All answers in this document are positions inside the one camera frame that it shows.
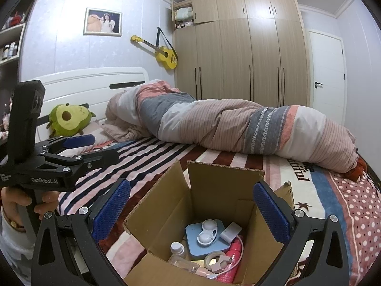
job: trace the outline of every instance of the wardrobe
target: wardrobe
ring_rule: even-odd
[[[201,99],[267,107],[309,104],[309,60],[297,0],[187,0],[193,26],[176,29],[176,86]]]

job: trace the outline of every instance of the white cable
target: white cable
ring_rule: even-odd
[[[231,268],[225,270],[224,272],[216,274],[216,277],[220,276],[222,274],[225,274],[226,272],[229,272],[231,269],[234,269],[239,264],[239,262],[241,261],[242,255],[243,255],[243,242],[242,242],[242,240],[241,240],[241,238],[239,236],[237,236],[237,238],[239,238],[239,240],[241,242],[241,246],[242,246],[241,256],[239,257],[238,261]]]

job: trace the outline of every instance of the avocado pillow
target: avocado pillow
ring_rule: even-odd
[[[49,114],[48,129],[51,127],[50,137],[73,136],[79,132],[83,134],[85,128],[95,114],[80,105],[59,104]]]

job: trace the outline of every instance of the screw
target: screw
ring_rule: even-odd
[[[45,214],[44,214],[44,218],[45,219],[49,219],[49,218],[51,218],[53,216],[53,212],[46,212]]]
[[[295,210],[295,216],[297,217],[304,217],[304,212],[302,210]]]
[[[332,220],[334,223],[337,223],[339,219],[337,218],[337,216],[331,215],[330,220]]]
[[[89,211],[89,208],[84,206],[78,210],[78,213],[81,215],[85,215],[85,214],[87,214],[88,211]]]

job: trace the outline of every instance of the bed sheet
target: bed sheet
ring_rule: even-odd
[[[81,178],[75,192],[60,195],[58,209],[60,214],[73,214],[80,207],[93,204],[119,177],[130,181],[130,199],[108,238],[100,242],[102,250],[123,278],[146,253],[143,246],[125,232],[123,221],[176,159],[180,160],[188,184],[188,160],[264,170],[264,179],[273,190],[290,181],[295,208],[304,210],[310,217],[325,219],[330,214],[338,217],[347,247],[350,286],[361,280],[381,249],[379,192],[365,174],[355,183],[340,174],[306,162],[275,155],[215,151],[193,144],[162,142],[153,137],[120,143],[114,147],[119,152],[119,163],[93,170]],[[299,274],[311,245],[306,246],[300,258]],[[295,281],[296,278],[290,279],[288,285]]]

